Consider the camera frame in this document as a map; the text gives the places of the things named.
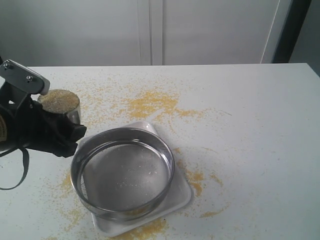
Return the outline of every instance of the table surface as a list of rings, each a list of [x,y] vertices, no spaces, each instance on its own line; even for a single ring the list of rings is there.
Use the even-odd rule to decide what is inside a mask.
[[[307,64],[33,69],[79,95],[87,135],[153,123],[193,189],[187,207],[115,239],[320,239],[320,79]],[[71,160],[30,151],[25,182],[0,191],[1,239],[106,239]],[[21,162],[0,159],[1,187]]]

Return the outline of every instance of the sieve mesh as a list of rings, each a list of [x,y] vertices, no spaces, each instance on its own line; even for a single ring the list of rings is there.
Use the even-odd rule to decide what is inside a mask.
[[[100,208],[124,211],[154,199],[169,178],[165,160],[155,150],[117,145],[89,160],[81,176],[81,191]]]

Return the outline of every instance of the white tray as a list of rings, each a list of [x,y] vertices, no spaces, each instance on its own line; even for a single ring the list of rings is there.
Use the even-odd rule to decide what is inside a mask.
[[[158,135],[155,128],[147,121],[138,121],[125,127],[143,129]],[[79,145],[81,146],[88,138],[84,138]],[[192,190],[178,166],[175,165],[174,176],[167,196],[151,213],[139,219],[125,222],[106,220],[92,213],[93,224],[105,237],[115,237],[184,207],[189,203],[191,197]]]

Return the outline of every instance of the white cabinet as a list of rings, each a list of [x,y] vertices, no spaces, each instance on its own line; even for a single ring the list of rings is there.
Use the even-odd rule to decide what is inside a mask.
[[[10,0],[0,55],[27,66],[270,63],[291,0]]]

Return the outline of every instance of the black strap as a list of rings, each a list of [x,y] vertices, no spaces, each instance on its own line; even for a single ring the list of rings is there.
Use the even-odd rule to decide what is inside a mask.
[[[0,187],[0,190],[11,190],[11,189],[15,189],[16,187],[18,187],[26,178],[27,176],[27,173],[28,173],[28,169],[29,169],[29,160],[30,160],[30,157],[29,157],[29,152],[26,148],[24,148],[23,146],[16,146],[8,151],[5,151],[5,152],[2,152],[0,153],[0,158],[5,156],[5,155],[8,155],[12,152],[14,152],[15,150],[19,149],[21,152],[22,152],[22,164],[23,164],[23,174],[22,174],[22,178],[21,180],[18,182],[17,185],[13,186],[13,187],[10,187],[10,188],[2,188]]]

